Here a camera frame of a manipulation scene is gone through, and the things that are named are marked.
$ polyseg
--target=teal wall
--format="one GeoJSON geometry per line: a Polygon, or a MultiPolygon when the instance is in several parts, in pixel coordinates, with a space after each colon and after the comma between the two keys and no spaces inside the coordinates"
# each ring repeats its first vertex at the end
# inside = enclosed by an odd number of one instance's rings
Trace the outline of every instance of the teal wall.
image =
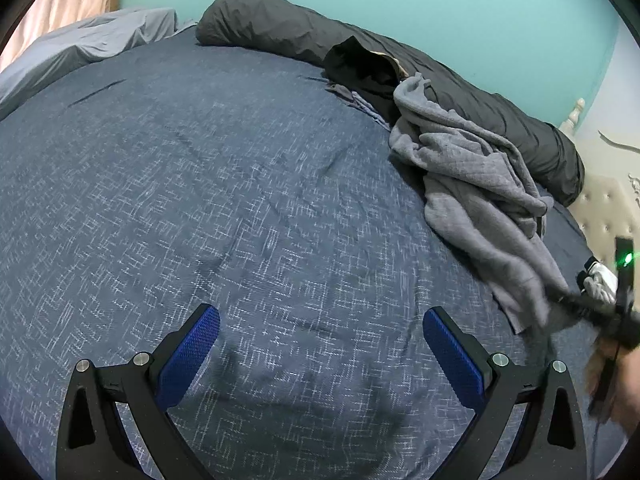
{"type": "MultiPolygon", "coordinates": [[[[593,101],[618,31],[607,0],[290,0],[391,36],[527,114],[561,123],[593,101]]],[[[213,0],[121,0],[199,19],[213,0]]]]}

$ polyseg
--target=gray bedsheet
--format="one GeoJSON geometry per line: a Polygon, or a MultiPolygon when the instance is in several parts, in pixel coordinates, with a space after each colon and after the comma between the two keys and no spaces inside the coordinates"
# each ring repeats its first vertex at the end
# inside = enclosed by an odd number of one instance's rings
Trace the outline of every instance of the gray bedsheet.
{"type": "MultiPolygon", "coordinates": [[[[222,332],[170,415],[216,478],[427,478],[472,416],[422,338],[430,306],[524,360],[526,338],[425,225],[420,174],[325,85],[189,29],[0,122],[0,416],[45,480],[75,362],[152,349],[201,301],[222,332]]],[[[575,282],[590,254],[560,206],[545,241],[575,282]]],[[[579,392],[592,337],[556,338],[579,392]]]]}
{"type": "Polygon", "coordinates": [[[0,72],[0,121],[29,97],[81,66],[174,35],[174,9],[120,9],[41,36],[0,72]]]}

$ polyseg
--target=silver bolt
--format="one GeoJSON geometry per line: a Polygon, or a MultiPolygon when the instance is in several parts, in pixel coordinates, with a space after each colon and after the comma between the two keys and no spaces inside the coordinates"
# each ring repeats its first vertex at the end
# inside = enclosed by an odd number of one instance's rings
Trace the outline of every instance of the silver bolt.
{"type": "Polygon", "coordinates": [[[79,360],[76,363],[76,370],[78,370],[79,372],[85,372],[89,369],[89,364],[90,362],[88,359],[79,360]]]}
{"type": "Polygon", "coordinates": [[[554,370],[556,372],[558,372],[559,374],[563,373],[566,371],[566,364],[564,364],[562,361],[554,361],[552,364],[554,370]]]}
{"type": "Polygon", "coordinates": [[[506,366],[509,364],[509,358],[505,354],[496,354],[491,359],[498,366],[506,366]]]}
{"type": "Polygon", "coordinates": [[[136,366],[143,366],[149,362],[149,354],[146,352],[140,352],[133,356],[133,364],[136,366]]]}

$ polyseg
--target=human hand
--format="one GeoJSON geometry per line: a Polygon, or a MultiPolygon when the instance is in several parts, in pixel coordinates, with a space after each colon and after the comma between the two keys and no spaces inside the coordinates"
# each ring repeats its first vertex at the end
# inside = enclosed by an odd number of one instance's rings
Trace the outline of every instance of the human hand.
{"type": "MultiPolygon", "coordinates": [[[[598,338],[594,351],[585,368],[587,391],[596,391],[600,373],[607,358],[613,359],[618,343],[598,338]]],[[[631,436],[640,422],[640,347],[632,351],[620,347],[616,361],[618,369],[611,388],[614,389],[611,405],[611,420],[622,426],[631,436]]]]}

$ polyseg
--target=gray cloth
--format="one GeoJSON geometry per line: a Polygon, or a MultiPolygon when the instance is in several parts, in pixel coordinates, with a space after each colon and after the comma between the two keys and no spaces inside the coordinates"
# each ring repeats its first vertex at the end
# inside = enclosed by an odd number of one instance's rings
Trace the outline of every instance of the gray cloth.
{"type": "Polygon", "coordinates": [[[360,110],[361,112],[366,113],[369,117],[371,117],[374,121],[376,121],[380,126],[382,126],[386,131],[391,131],[391,126],[389,123],[385,121],[385,118],[380,115],[376,109],[360,94],[357,92],[349,90],[346,86],[339,85],[336,83],[331,83],[327,85],[326,90],[336,94],[341,97],[345,101],[347,101],[350,107],[356,108],[356,110],[360,110]]]}
{"type": "Polygon", "coordinates": [[[0,121],[69,72],[191,25],[178,27],[173,9],[121,9],[41,36],[0,72],[0,121]]]}
{"type": "Polygon", "coordinates": [[[427,223],[469,255],[517,333],[534,322],[558,330],[566,320],[551,319],[543,282],[568,287],[540,237],[548,200],[509,140],[429,101],[428,83],[417,73],[398,85],[402,117],[389,137],[402,159],[428,170],[427,223]]]}

